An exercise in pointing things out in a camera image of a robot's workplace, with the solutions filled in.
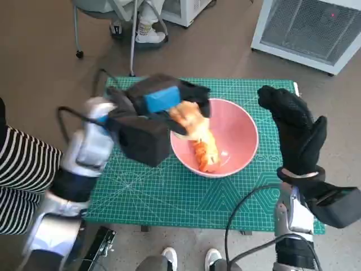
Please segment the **table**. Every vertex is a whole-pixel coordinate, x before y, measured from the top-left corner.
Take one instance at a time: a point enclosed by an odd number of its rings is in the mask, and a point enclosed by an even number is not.
[[[171,154],[158,167],[150,168],[126,159],[115,149],[91,196],[87,221],[225,229],[233,208],[254,187],[279,183],[281,165],[277,128],[271,114],[257,103],[263,85],[296,93],[297,84],[288,80],[184,78],[209,87],[211,97],[241,105],[252,116],[259,133],[259,148],[253,161],[241,172],[226,178],[209,179],[190,172]],[[126,89],[140,80],[118,77],[108,85]],[[277,189],[258,192],[236,215],[233,229],[273,231]],[[315,221],[315,232],[324,225]]]

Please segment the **black cable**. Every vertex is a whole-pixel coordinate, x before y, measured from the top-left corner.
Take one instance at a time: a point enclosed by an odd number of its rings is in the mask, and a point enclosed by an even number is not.
[[[234,208],[230,218],[228,219],[228,223],[226,226],[226,233],[224,235],[224,250],[226,252],[226,261],[227,261],[227,266],[230,262],[230,257],[228,255],[228,232],[230,231],[230,227],[233,221],[233,218],[236,216],[238,210],[241,208],[241,206],[243,205],[243,203],[249,199],[254,193],[260,191],[260,190],[264,190],[264,189],[269,189],[269,188],[278,188],[279,189],[279,184],[278,185],[264,185],[264,186],[260,186],[257,187],[255,189],[253,189],[250,193],[248,193],[244,198],[242,198],[242,200],[237,204],[237,206]]]
[[[227,226],[226,226],[226,233],[224,235],[224,250],[226,252],[226,262],[227,262],[227,271],[231,271],[231,267],[233,264],[235,264],[237,261],[239,261],[240,259],[250,255],[250,254],[253,254],[257,251],[260,251],[264,248],[267,248],[269,246],[272,246],[273,244],[275,243],[278,243],[280,241],[282,241],[283,239],[285,238],[288,238],[288,237],[297,237],[301,240],[303,240],[304,242],[306,242],[307,244],[307,247],[310,249],[310,251],[312,252],[313,254],[313,257],[315,258],[315,261],[316,261],[316,264],[317,264],[317,268],[319,271],[322,271],[322,268],[321,268],[321,263],[320,263],[320,260],[314,250],[314,248],[309,244],[309,242],[302,236],[298,235],[298,234],[284,234],[284,235],[281,235],[281,236],[278,236],[277,238],[275,238],[274,240],[271,240],[265,244],[262,244],[258,247],[255,247],[255,248],[252,248],[250,250],[247,250],[239,255],[237,255],[236,257],[234,257],[231,261],[230,261],[230,258],[229,258],[229,255],[228,255],[228,232],[230,230],[230,227],[231,227],[231,224],[232,224],[232,221],[234,219],[234,217],[236,216],[238,210],[241,208],[241,206],[244,204],[244,202],[249,199],[253,194],[255,194],[256,192],[260,191],[260,190],[264,190],[264,189],[269,189],[269,188],[278,188],[279,189],[279,184],[276,185],[276,184],[272,184],[272,185],[264,185],[264,186],[260,186],[260,187],[257,187],[255,189],[253,189],[250,193],[248,193],[244,198],[242,198],[241,201],[239,201],[239,203],[237,204],[237,206],[234,208],[230,218],[228,219],[228,223],[227,223]]]
[[[81,119],[82,121],[88,121],[90,123],[94,123],[94,124],[96,124],[98,126],[101,126],[101,127],[105,128],[104,124],[98,122],[97,120],[90,119],[90,118],[84,116],[83,114],[75,111],[74,109],[71,109],[70,107],[60,106],[60,107],[58,107],[58,110],[56,111],[56,118],[57,118],[59,126],[60,126],[60,131],[63,134],[63,137],[64,137],[66,143],[69,143],[70,138],[69,138],[67,129],[65,128],[65,125],[64,125],[63,115],[61,114],[62,111],[69,112],[72,115],[74,115],[74,116],[78,117],[79,119]]]
[[[98,92],[97,92],[98,83],[100,81],[100,75],[102,75],[102,73],[105,73],[109,78],[111,78],[115,82],[115,84],[117,85],[116,88],[121,89],[121,84],[120,84],[119,80],[115,76],[111,75],[111,73],[109,73],[106,69],[100,68],[99,70],[97,70],[97,72],[94,75],[93,89],[91,92],[92,97],[98,96]]]

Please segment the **chair leg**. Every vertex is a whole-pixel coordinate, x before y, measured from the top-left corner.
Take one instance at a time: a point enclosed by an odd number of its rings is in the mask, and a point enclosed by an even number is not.
[[[74,5],[74,33],[75,33],[75,46],[77,48],[76,56],[81,59],[84,56],[83,51],[80,49],[79,39],[78,39],[78,9]]]
[[[135,76],[133,71],[134,63],[134,46],[135,46],[135,35],[137,29],[137,14],[138,14],[138,0],[134,0],[134,13],[133,13],[133,28],[131,30],[131,45],[130,45],[130,74],[129,76]]]
[[[168,30],[167,30],[167,26],[165,25],[162,17],[160,16],[160,14],[158,13],[158,11],[156,10],[155,5],[154,5],[154,3],[153,3],[153,0],[146,0],[146,3],[153,9],[154,14],[157,16],[160,24],[161,24],[162,27],[163,27],[163,31],[164,31],[164,34],[166,35],[166,39],[167,39],[166,41],[168,41]]]

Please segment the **white sneaker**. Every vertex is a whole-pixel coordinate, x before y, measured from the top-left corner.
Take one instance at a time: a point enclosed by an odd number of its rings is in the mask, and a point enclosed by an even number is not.
[[[120,20],[112,21],[109,26],[109,30],[113,38],[122,37],[122,25],[120,23]]]
[[[138,34],[135,38],[137,47],[155,48],[160,47],[166,40],[165,33],[156,32],[151,24],[139,23]]]
[[[211,248],[207,252],[207,255],[205,255],[205,261],[204,261],[205,271],[209,271],[210,266],[213,265],[217,260],[220,260],[221,258],[222,258],[221,253],[218,250]]]
[[[173,267],[173,271],[177,271],[178,267],[178,259],[177,259],[177,253],[172,247],[167,247],[165,250],[163,250],[162,255],[167,258],[168,261],[171,262],[171,265]]]

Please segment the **gray floor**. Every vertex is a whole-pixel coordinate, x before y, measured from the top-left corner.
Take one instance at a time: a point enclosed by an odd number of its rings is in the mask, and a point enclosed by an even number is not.
[[[137,52],[137,75],[166,72],[173,76],[295,80],[314,114],[329,117],[329,135],[320,160],[327,169],[328,181],[360,185],[361,52],[333,78],[271,55],[251,53],[249,46],[261,4],[261,0],[253,5],[247,0],[218,1],[188,30],[170,25],[170,42],[164,48]],[[0,95],[6,102],[8,123],[64,148],[55,122],[56,106],[80,108],[90,95],[91,79],[99,67],[127,75],[129,39],[112,41],[108,22],[81,15],[80,41],[85,58],[79,61],[75,57],[69,0],[4,1],[0,22]],[[159,253],[168,245],[178,251],[180,271],[203,270],[208,248],[216,247],[223,253],[221,230],[153,228],[144,234],[137,226],[111,227],[118,236],[115,252],[103,261],[109,271],[134,270],[147,255]],[[231,254],[271,238],[265,233],[243,237],[233,232]],[[0,238],[7,247],[7,252],[0,253],[5,270],[12,270],[19,239]],[[360,270],[360,244],[361,222],[344,230],[328,228],[326,235],[315,237],[324,270]],[[240,265],[244,270],[271,270],[274,260],[274,248],[269,248]]]

